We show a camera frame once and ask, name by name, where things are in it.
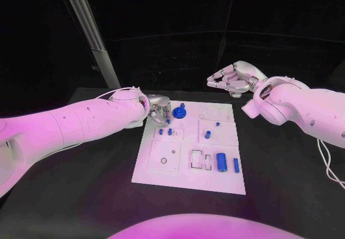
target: white board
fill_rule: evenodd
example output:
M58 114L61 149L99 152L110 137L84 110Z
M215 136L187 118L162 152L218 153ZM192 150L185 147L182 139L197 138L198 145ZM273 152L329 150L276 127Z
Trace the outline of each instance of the white board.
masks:
M172 109L182 103L187 116L172 117L169 127L162 128L148 119L132 182L246 195L233 106L172 101ZM192 150L202 152L201 168L192 168ZM227 172L217 170L218 153L226 153ZM234 170L234 158L240 173Z

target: white cable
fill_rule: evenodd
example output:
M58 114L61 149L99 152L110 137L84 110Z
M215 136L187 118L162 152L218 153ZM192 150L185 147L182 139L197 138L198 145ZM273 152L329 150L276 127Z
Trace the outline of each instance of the white cable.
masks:
M73 145L73 146L70 146L70 147L62 148L61 150L58 150L58 151L49 153L47 156L44 156L42 159L45 159L47 157L49 157L49 156L54 155L55 153L58 153L58 152L61 152L61 151L64 151L64 150L67 150L67 149L71 149L71 148L80 146L81 144L83 144L83 143L75 144L75 145Z
M136 89L135 87L126 87L126 88L120 88L120 89L117 89L117 90L113 90L113 91L110 91L110 92L107 92L107 93L104 93L103 95L100 95L97 98L100 98L100 97L103 97L103 96L106 96L107 94L110 94L110 93L113 93L113 92L117 92L117 91L122 91L122 90L129 90L129 89Z
M322 153L321 142L322 142L322 146L325 147L325 150L328 152L328 156L329 156L329 161L328 162L327 162L327 159L325 159L325 156L324 156L324 153ZM324 143L324 141L321 139L318 139L318 148L319 148L319 151L321 151L321 154L322 154L324 163L327 165L327 175L328 175L329 179L337 181L340 183L340 185L342 186L342 188L345 189L345 185L344 185L345 182L340 180L338 176L335 175L334 171L329 168L329 165L331 165L331 153L329 153L329 149L328 149L328 147L327 147L327 145L325 145L325 143Z

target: black table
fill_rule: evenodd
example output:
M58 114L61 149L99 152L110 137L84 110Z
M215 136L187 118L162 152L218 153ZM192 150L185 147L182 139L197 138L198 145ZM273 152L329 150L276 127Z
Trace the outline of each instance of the black table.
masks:
M70 103L107 91L80 88ZM316 139L292 122L276 126L263 117L250 119L241 106L252 95L145 93L233 104L247 195L132 183L145 127L126 129L34 165L0 211L0 238L99 239L184 213L250 219L311 239L344 238L345 190L327 177ZM345 151L329 149L345 179Z

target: robotic hand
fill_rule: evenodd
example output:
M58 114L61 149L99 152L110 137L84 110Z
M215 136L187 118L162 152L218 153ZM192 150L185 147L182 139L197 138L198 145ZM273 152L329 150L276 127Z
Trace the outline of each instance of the robotic hand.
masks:
M208 86L228 90L233 97L241 97L247 91L254 92L243 107L252 118L262 115L276 125L291 120L306 134L345 148L344 93L311 89L295 78L269 78L244 61L227 66L207 80Z
M109 100L100 99L112 92ZM135 87L112 92L52 111L0 119L0 197L35 162L54 153L142 126L146 117L169 125L168 97L146 96Z

